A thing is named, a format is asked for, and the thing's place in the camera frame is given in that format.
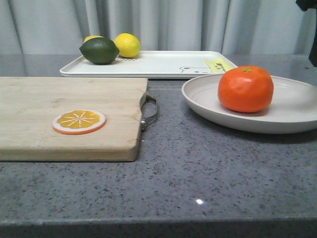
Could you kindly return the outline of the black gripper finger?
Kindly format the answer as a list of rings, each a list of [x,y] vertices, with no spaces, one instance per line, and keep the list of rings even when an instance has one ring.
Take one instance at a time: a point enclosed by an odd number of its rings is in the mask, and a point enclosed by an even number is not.
[[[309,54],[309,60],[313,66],[317,66],[317,38],[314,38],[311,52]]]

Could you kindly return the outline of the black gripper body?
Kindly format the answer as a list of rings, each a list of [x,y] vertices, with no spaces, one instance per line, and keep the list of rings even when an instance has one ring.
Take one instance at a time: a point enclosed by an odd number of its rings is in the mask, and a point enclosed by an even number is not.
[[[302,11],[317,8],[317,0],[296,0],[296,4]]]

